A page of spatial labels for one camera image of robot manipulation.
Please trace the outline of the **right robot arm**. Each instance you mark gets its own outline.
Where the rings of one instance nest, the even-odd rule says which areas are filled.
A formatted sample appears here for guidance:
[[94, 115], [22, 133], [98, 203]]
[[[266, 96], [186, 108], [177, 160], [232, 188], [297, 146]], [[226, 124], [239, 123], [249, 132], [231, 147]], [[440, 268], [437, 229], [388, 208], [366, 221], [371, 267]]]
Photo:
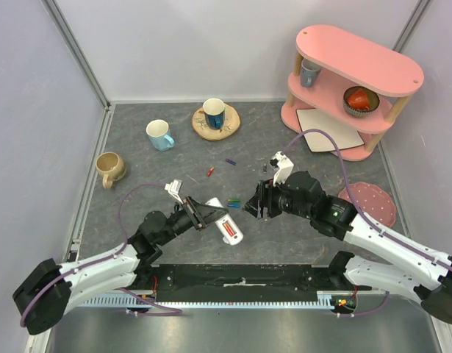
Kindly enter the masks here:
[[330, 286], [352, 284], [385, 290], [418, 303], [428, 314], [452, 324], [452, 254], [431, 249], [393, 231], [352, 203], [327, 194], [306, 171], [285, 182], [258, 183], [244, 209], [256, 218], [288, 213], [309, 220], [320, 234], [366, 249], [386, 260], [372, 263], [340, 252], [327, 271]]

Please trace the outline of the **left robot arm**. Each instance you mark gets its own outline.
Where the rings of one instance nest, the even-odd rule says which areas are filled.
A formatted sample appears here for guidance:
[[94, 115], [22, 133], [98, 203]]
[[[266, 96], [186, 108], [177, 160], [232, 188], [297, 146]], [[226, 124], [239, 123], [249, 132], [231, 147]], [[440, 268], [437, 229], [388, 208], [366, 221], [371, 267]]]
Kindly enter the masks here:
[[130, 285], [146, 288], [162, 246], [191, 228], [201, 231], [212, 224], [227, 243], [241, 240], [241, 231], [216, 198], [202, 204], [187, 197], [169, 216], [149, 212], [136, 233], [114, 249], [71, 263], [58, 264], [52, 258], [40, 262], [12, 295], [20, 325], [37, 335], [94, 296]]

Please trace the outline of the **white remote control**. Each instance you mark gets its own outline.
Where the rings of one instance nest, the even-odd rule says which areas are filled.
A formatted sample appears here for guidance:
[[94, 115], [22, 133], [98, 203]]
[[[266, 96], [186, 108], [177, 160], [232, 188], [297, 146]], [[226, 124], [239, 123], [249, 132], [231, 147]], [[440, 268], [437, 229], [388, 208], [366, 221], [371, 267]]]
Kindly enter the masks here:
[[243, 240], [243, 233], [228, 213], [215, 221], [215, 225], [222, 234], [224, 243], [235, 246]]

